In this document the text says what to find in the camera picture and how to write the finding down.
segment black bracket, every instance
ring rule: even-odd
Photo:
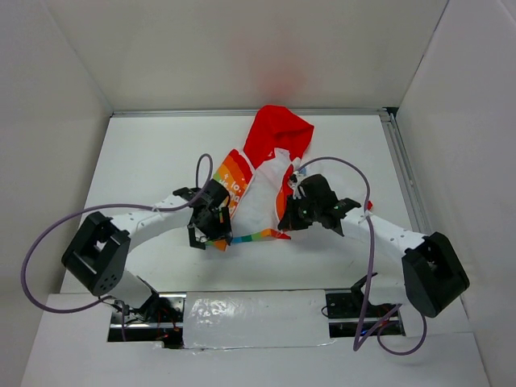
[[[173,194],[189,201],[199,190],[199,188],[181,188],[174,191]],[[201,197],[191,205],[193,214],[188,225],[188,236],[192,248],[204,250],[206,249],[206,242],[216,240],[225,240],[227,244],[231,244],[233,233],[227,206],[229,201],[230,195],[227,189],[212,179]],[[195,235],[195,228],[202,232],[206,238],[198,239]]]
[[[100,212],[88,215],[64,252],[63,265],[96,297],[122,279],[131,239]]]
[[[435,232],[402,258],[406,295],[427,317],[437,316],[468,287],[469,279],[450,240]]]
[[[359,208],[358,202],[350,198],[339,200],[321,174],[304,179],[298,191],[302,194],[301,198],[294,199],[293,195],[287,197],[285,214],[278,224],[279,230],[305,230],[318,222],[324,228],[344,236],[340,220],[348,211]]]

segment white wall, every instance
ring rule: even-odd
[[[451,0],[398,114],[431,224],[468,262],[493,387],[516,384],[515,18],[515,0]]]
[[[0,2],[0,53],[0,374],[11,387],[21,382],[41,317],[21,291],[23,256],[51,221],[84,204],[110,108],[39,1]],[[29,278],[40,300],[62,277],[73,228],[34,257]]]
[[[45,0],[116,110],[399,106],[446,0]]]

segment red cloth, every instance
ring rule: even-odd
[[[256,169],[274,158],[274,148],[289,151],[290,160],[302,158],[314,133],[314,125],[299,118],[286,107],[266,105],[258,110],[243,152]]]

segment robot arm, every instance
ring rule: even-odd
[[[404,230],[373,214],[369,218],[377,251],[402,266],[406,295],[419,312],[435,317],[469,287],[468,276],[445,235]],[[360,204],[349,198],[339,200],[320,174],[296,182],[278,228],[302,230],[313,222],[341,236],[369,242],[369,226]]]
[[[157,292],[142,279],[125,270],[127,254],[140,244],[178,227],[189,229],[190,245],[205,248],[208,240],[231,243],[229,210],[224,206],[229,193],[217,181],[210,181],[204,194],[181,210],[198,189],[179,189],[155,204],[154,211],[137,210],[107,218],[95,212],[82,223],[61,262],[94,295],[109,294],[142,315],[152,315]],[[196,236],[196,229],[202,234]]]

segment cable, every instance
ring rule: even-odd
[[[204,159],[205,157],[210,162],[210,171],[208,172],[208,177],[206,178],[206,182],[204,183],[204,186],[201,188],[201,190],[199,190],[193,196],[193,198],[189,202],[187,202],[185,204],[182,204],[180,206],[177,206],[177,207],[160,208],[159,211],[161,211],[161,212],[173,212],[173,211],[182,210],[183,208],[186,208],[187,206],[190,206],[199,197],[201,197],[201,195],[206,190],[206,188],[208,186],[208,183],[211,180],[211,175],[212,175],[212,172],[213,172],[213,159],[211,158],[211,156],[208,153],[204,153],[204,154],[201,155],[201,157],[199,157],[198,166],[200,165],[200,161],[202,159]],[[92,302],[92,303],[90,303],[88,305],[84,305],[84,306],[81,306],[81,307],[78,307],[78,308],[55,309],[55,308],[51,308],[50,306],[46,306],[46,305],[42,304],[41,302],[39,302],[38,300],[36,300],[35,297],[32,295],[31,291],[29,290],[29,287],[28,287],[28,284],[27,284],[27,266],[29,264],[29,260],[31,259],[32,254],[34,253],[34,250],[36,250],[38,245],[41,243],[41,241],[48,234],[50,234],[54,229],[58,228],[58,226],[60,226],[61,224],[65,223],[65,222],[68,222],[70,219],[76,218],[79,215],[86,214],[86,213],[89,213],[89,212],[94,212],[94,211],[97,211],[97,210],[105,210],[105,209],[108,209],[108,208],[135,208],[137,210],[147,210],[147,211],[156,210],[156,208],[154,208],[154,207],[143,206],[143,205],[140,205],[140,204],[126,204],[126,203],[103,204],[103,205],[100,205],[100,206],[88,207],[88,208],[85,208],[84,210],[80,210],[80,211],[74,212],[72,214],[66,215],[63,218],[59,219],[58,221],[54,222],[52,225],[50,225],[46,230],[44,230],[40,234],[40,236],[38,236],[36,238],[36,240],[34,241],[34,243],[29,248],[29,250],[28,250],[27,254],[25,255],[25,258],[23,259],[23,262],[22,262],[22,269],[21,269],[21,272],[20,272],[20,281],[22,283],[22,289],[23,289],[23,292],[25,293],[25,296],[28,298],[28,300],[32,304],[34,304],[35,306],[37,306],[38,308],[40,308],[41,310],[44,310],[46,312],[56,313],[56,314],[69,314],[69,313],[76,313],[76,312],[81,312],[83,310],[87,310],[89,308],[92,308],[92,307],[100,304],[101,302],[104,302],[105,300],[107,300],[109,298],[112,298],[111,296],[105,296],[105,297],[99,298],[95,302]]]
[[[391,355],[396,355],[396,356],[412,355],[423,345],[423,343],[425,342],[425,339],[427,338],[427,332],[428,332],[427,319],[425,318],[425,316],[423,314],[421,314],[421,317],[422,317],[422,335],[421,335],[421,339],[419,340],[419,343],[414,348],[410,349],[407,352],[397,352],[397,351],[393,351],[392,349],[387,348],[385,346],[385,344],[383,344],[381,342],[380,337],[381,337],[382,332],[384,331],[385,328],[390,327],[393,324],[396,324],[394,321],[385,324],[383,327],[381,327],[378,330],[377,340],[378,340],[378,343],[380,344],[380,347],[382,347],[385,351],[387,351]]]
[[[360,339],[361,333],[364,330],[364,320],[365,320],[365,314],[367,313],[367,309],[368,309],[369,294],[371,293],[371,282],[372,282],[372,276],[373,276],[373,272],[372,271],[373,271],[373,267],[374,267],[374,252],[375,252],[374,226],[372,224],[372,220],[369,217],[369,213],[367,211],[368,203],[369,203],[369,198],[371,197],[371,185],[369,184],[368,178],[364,175],[364,173],[358,167],[356,167],[354,164],[350,163],[349,161],[340,159],[338,157],[333,157],[333,156],[317,157],[317,158],[315,158],[313,160],[307,161],[305,164],[300,166],[298,168],[298,170],[302,170],[302,169],[306,168],[310,164],[313,164],[313,163],[315,163],[317,161],[323,161],[323,160],[337,161],[339,163],[347,165],[348,167],[354,169],[360,175],[360,177],[362,177],[362,180],[364,180],[364,183],[365,183],[366,192],[365,192],[365,199],[364,199],[364,207],[363,208],[364,208],[364,217],[365,217],[365,220],[366,220],[366,222],[368,224],[368,228],[369,228],[369,260],[368,260],[368,271],[367,271],[366,282],[365,282],[364,300],[362,301],[362,307],[360,308],[359,320],[358,320],[358,324],[356,326],[355,338],[353,340],[353,351],[356,352],[356,351],[358,351],[362,347],[362,345],[364,344],[365,340],[367,340],[367,338],[370,335],[372,335],[374,333],[374,331],[382,323],[384,323],[387,320],[389,320],[389,318],[400,309],[402,304],[397,304],[384,317],[380,318],[371,328],[369,328],[367,330],[365,335],[362,336],[362,339]],[[421,316],[422,316],[422,320],[423,320],[423,334],[422,334],[422,337],[421,337],[421,341],[418,343],[418,345],[416,345],[411,350],[409,350],[407,352],[395,352],[395,351],[392,351],[392,350],[388,349],[381,342],[381,340],[380,340],[381,332],[389,324],[387,324],[386,326],[383,326],[380,330],[378,330],[378,332],[377,332],[378,343],[380,343],[381,347],[383,349],[385,349],[388,353],[392,354],[392,355],[406,356],[406,355],[413,354],[414,352],[416,352],[422,346],[422,344],[425,341],[425,338],[427,337],[427,320],[425,319],[425,316],[423,316],[422,314],[421,314]]]
[[[125,314],[126,314],[126,304],[125,302],[120,300],[120,303],[122,304],[122,322],[120,323],[120,331],[122,332],[122,340],[125,342],[127,341],[126,338],[126,323],[125,323]]]

